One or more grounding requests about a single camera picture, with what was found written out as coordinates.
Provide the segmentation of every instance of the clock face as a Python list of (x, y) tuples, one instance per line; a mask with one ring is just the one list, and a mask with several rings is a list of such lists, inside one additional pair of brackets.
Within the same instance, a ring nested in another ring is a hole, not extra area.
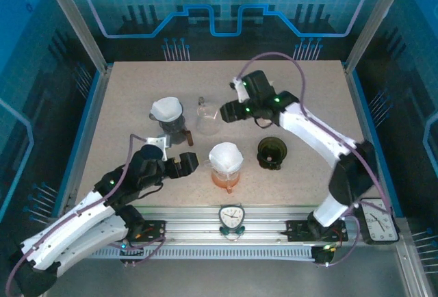
[[(382, 199), (362, 199), (377, 207), (385, 209)], [(373, 207), (362, 204), (363, 214), (367, 222), (370, 237), (375, 242), (398, 241), (398, 234), (391, 215), (385, 214)]]
[(226, 206), (220, 209), (219, 218), (222, 224), (229, 229), (238, 228), (244, 221), (244, 210), (237, 206)]

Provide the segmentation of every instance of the clock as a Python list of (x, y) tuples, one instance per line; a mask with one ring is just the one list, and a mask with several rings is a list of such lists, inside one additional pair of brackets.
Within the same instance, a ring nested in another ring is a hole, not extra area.
[(242, 206), (223, 206), (219, 210), (219, 219), (222, 223), (220, 232), (223, 235), (230, 233), (242, 234), (245, 231), (245, 227), (242, 223), (245, 218), (245, 211)]
[[(385, 209), (380, 198), (364, 198), (361, 201)], [(399, 240), (398, 228), (391, 214), (361, 203), (355, 209), (355, 215), (361, 224), (361, 234), (366, 244), (393, 244)]]

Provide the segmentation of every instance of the beige tabletop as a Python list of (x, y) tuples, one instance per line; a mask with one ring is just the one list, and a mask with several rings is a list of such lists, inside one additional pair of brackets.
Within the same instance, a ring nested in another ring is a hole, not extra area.
[[(331, 168), (313, 149), (292, 133), (278, 127), (260, 129), (252, 120), (223, 123), (219, 133), (201, 135), (196, 130), (198, 97), (222, 105), (237, 98), (229, 82), (245, 61), (215, 62), (116, 62), (112, 69), (77, 199), (82, 199), (101, 177), (126, 160), (129, 134), (156, 137), (162, 133), (149, 119), (152, 103), (175, 96), (184, 106), (186, 125), (194, 146), (187, 142), (168, 149), (169, 157), (196, 152), (200, 166), (188, 177), (166, 179), (161, 192), (134, 205), (317, 205), (328, 193)], [(341, 62), (301, 61), (307, 76), (306, 107), (318, 118), (355, 140), (363, 139)], [(263, 70), (277, 92), (300, 95), (298, 70), (287, 61), (258, 61), (249, 70)], [(257, 145), (276, 136), (287, 145), (279, 171), (264, 170), (256, 159)], [(232, 142), (244, 156), (240, 182), (232, 194), (217, 188), (203, 165), (218, 143)], [(134, 150), (141, 147), (134, 144)]]

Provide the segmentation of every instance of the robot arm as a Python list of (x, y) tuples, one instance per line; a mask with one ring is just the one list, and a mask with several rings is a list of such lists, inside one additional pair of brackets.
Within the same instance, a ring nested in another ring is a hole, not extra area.
[[(142, 190), (161, 185), (166, 178), (188, 176), (198, 167), (195, 153), (182, 153), (181, 161), (175, 162), (174, 158), (167, 158), (166, 147), (168, 136), (149, 138), (134, 153), (120, 187), (105, 202), (88, 211), (81, 211), (101, 200), (114, 188), (122, 176), (123, 166), (105, 174), (93, 191), (73, 209), (15, 248), (10, 257), (12, 267), (31, 248), (34, 249), (14, 276), (26, 297), (43, 294), (55, 283), (57, 277), (101, 247), (135, 237), (142, 232), (143, 217), (133, 206), (127, 204), (137, 199)], [(59, 225), (71, 214), (80, 215)], [(58, 228), (38, 248), (34, 248), (35, 243), (56, 226)]]
[[(333, 169), (328, 185), (329, 194), (323, 203), (309, 215), (309, 226), (317, 237), (326, 231), (363, 193), (372, 186), (372, 180), (359, 160), (326, 131), (334, 133), (349, 147), (355, 149), (376, 172), (374, 148), (368, 141), (357, 143), (343, 136), (316, 118), (304, 108), (299, 99), (283, 91), (276, 93), (263, 71), (257, 70), (241, 80), (234, 79), (231, 87), (238, 100), (224, 104), (221, 109), (225, 122), (254, 118), (270, 120), (279, 127), (297, 135), (317, 151)], [(325, 128), (315, 125), (316, 121)]]

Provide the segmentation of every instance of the orange liquid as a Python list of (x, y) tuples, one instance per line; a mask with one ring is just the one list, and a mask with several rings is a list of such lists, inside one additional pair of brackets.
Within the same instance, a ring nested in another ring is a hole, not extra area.
[(221, 178), (215, 172), (213, 172), (211, 174), (211, 179), (219, 188), (227, 189), (228, 193), (232, 193), (231, 188), (239, 183), (240, 173), (238, 173), (237, 177), (234, 179), (227, 179), (225, 177)]

